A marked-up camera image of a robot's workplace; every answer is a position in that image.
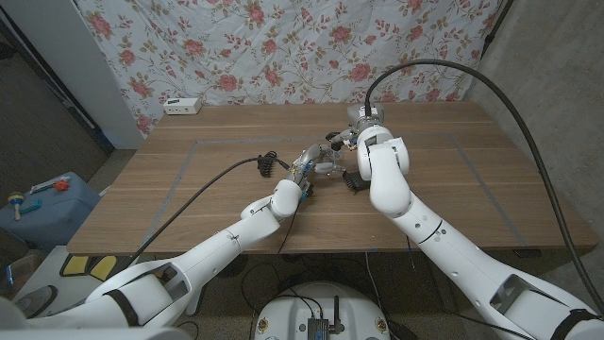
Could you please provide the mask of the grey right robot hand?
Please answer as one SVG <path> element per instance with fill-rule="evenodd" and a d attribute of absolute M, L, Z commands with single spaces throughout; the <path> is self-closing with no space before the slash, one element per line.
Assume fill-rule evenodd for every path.
<path fill-rule="evenodd" d="M 344 145 L 355 146 L 358 137 L 367 128 L 381 126 L 385 109 L 381 104 L 370 105 L 370 115 L 365 112 L 363 104 L 349 106 L 346 109 L 348 128 L 342 132 L 331 132 L 326 136 L 330 147 L 339 151 Z"/>

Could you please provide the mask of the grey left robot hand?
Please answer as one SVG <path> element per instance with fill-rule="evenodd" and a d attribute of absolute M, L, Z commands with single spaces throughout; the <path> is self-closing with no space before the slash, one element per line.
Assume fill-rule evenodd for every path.
<path fill-rule="evenodd" d="M 312 174 L 330 176 L 343 173 L 345 167 L 339 163 L 341 154 L 329 144 L 313 144 L 293 162 L 287 179 L 302 187 Z"/>

